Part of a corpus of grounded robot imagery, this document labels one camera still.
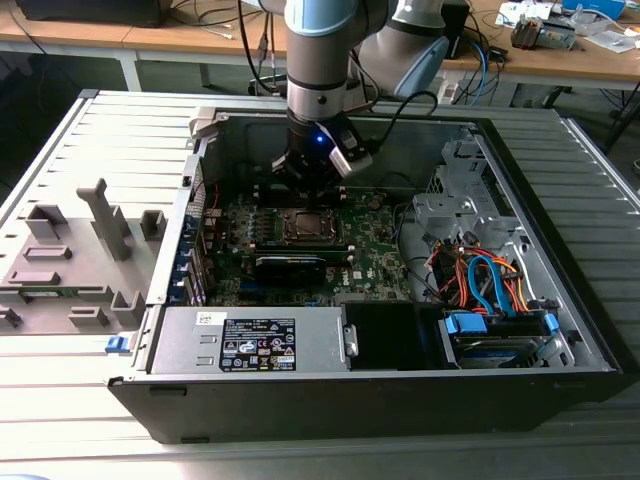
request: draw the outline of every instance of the blue plastic clip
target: blue plastic clip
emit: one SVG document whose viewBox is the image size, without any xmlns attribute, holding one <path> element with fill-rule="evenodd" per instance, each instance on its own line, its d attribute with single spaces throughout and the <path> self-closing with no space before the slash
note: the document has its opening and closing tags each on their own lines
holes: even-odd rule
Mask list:
<svg viewBox="0 0 640 480">
<path fill-rule="evenodd" d="M 558 319 L 553 313 L 547 313 L 544 316 L 544 321 L 547 322 L 547 327 L 549 327 L 549 331 L 553 335 L 558 330 L 560 330 L 560 324 L 558 323 Z"/>
<path fill-rule="evenodd" d="M 476 297 L 476 299 L 482 304 L 484 308 L 487 309 L 490 315 L 493 315 L 493 307 L 478 292 L 478 287 L 476 286 L 476 265 L 479 262 L 486 262 L 489 265 L 489 270 L 491 271 L 491 275 L 493 276 L 493 286 L 496 291 L 496 297 L 498 298 L 498 305 L 500 306 L 500 310 L 502 310 L 507 317 L 515 317 L 516 312 L 511 307 L 511 303 L 509 301 L 509 297 L 504 293 L 502 289 L 502 280 L 500 279 L 500 269 L 498 266 L 491 260 L 489 257 L 485 257 L 481 255 L 479 257 L 475 257 L 471 262 L 469 262 L 469 289 L 471 290 L 471 294 Z"/>
<path fill-rule="evenodd" d="M 107 342 L 104 351 L 107 353 L 127 353 L 129 352 L 129 339 L 114 335 Z"/>
<path fill-rule="evenodd" d="M 452 313 L 445 321 L 449 335 L 454 333 L 487 333 L 487 324 L 479 313 Z"/>
</svg>

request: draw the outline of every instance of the green circuit board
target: green circuit board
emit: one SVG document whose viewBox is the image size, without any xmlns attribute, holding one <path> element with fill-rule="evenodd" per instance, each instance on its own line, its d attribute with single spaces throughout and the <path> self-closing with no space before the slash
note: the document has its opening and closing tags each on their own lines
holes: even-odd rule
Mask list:
<svg viewBox="0 0 640 480">
<path fill-rule="evenodd" d="M 344 247 L 340 252 L 332 250 L 337 248 L 333 244 L 327 249 L 316 246 L 307 253 L 296 252 L 329 259 L 350 257 L 348 264 L 330 264 L 322 285 L 256 286 L 250 271 L 252 258 L 256 256 L 255 239 L 262 240 L 263 245 L 282 243 L 291 211 L 261 209 L 242 197 L 223 206 L 228 246 L 212 254 L 216 288 L 210 296 L 211 305 L 335 306 L 346 300 L 409 299 L 403 262 L 392 239 L 393 207 L 374 192 L 351 194 L 344 206 L 326 214 L 335 222 L 331 225 L 339 246 Z"/>
</svg>

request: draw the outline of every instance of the white sticker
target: white sticker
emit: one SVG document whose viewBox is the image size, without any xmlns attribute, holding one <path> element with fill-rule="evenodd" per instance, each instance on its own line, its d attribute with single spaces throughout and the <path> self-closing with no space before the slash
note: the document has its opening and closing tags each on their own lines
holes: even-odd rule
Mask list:
<svg viewBox="0 0 640 480">
<path fill-rule="evenodd" d="M 59 297 L 58 292 L 25 292 L 25 297 Z"/>
<path fill-rule="evenodd" d="M 227 312 L 198 312 L 196 325 L 224 325 Z"/>
</svg>

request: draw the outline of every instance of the robotic arm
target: robotic arm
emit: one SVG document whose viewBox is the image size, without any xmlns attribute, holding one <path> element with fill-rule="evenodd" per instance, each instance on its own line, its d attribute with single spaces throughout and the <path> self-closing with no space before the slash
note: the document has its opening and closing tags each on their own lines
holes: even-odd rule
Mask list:
<svg viewBox="0 0 640 480">
<path fill-rule="evenodd" d="M 442 0 L 243 0 L 284 15 L 288 148 L 273 171 L 311 201 L 372 163 L 344 112 L 350 54 L 378 85 L 406 98 L 426 89 L 448 47 Z"/>
</svg>

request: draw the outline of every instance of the blue cable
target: blue cable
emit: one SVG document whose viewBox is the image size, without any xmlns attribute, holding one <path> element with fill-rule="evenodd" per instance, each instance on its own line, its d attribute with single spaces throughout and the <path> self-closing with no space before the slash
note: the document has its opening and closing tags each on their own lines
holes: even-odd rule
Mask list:
<svg viewBox="0 0 640 480">
<path fill-rule="evenodd" d="M 478 92 L 476 93 L 475 98 L 471 102 L 471 105 L 475 105 L 475 103 L 480 98 L 482 91 L 484 90 L 484 84 L 487 81 L 487 71 L 489 70 L 489 65 L 487 64 L 487 57 L 482 51 L 482 47 L 476 42 L 471 42 L 471 44 L 476 47 L 476 50 L 478 50 L 478 53 L 480 54 L 480 59 L 482 60 L 482 79 L 480 80 L 480 87 L 478 88 Z"/>
<path fill-rule="evenodd" d="M 513 308 L 511 308 L 509 297 L 505 295 L 504 290 L 502 289 L 500 269 L 489 257 L 481 255 L 479 257 L 475 257 L 473 260 L 471 260 L 471 262 L 469 262 L 468 277 L 469 289 L 471 290 L 471 294 L 482 304 L 484 308 L 487 309 L 487 312 L 490 315 L 493 315 L 493 307 L 486 298 L 480 295 L 478 287 L 476 286 L 476 266 L 479 262 L 486 262 L 487 265 L 489 265 L 489 270 L 491 270 L 491 276 L 493 277 L 493 286 L 496 291 L 496 297 L 498 298 L 498 305 L 500 306 L 500 310 L 506 313 L 508 317 L 514 317 L 516 315 L 516 312 L 514 312 Z"/>
</svg>

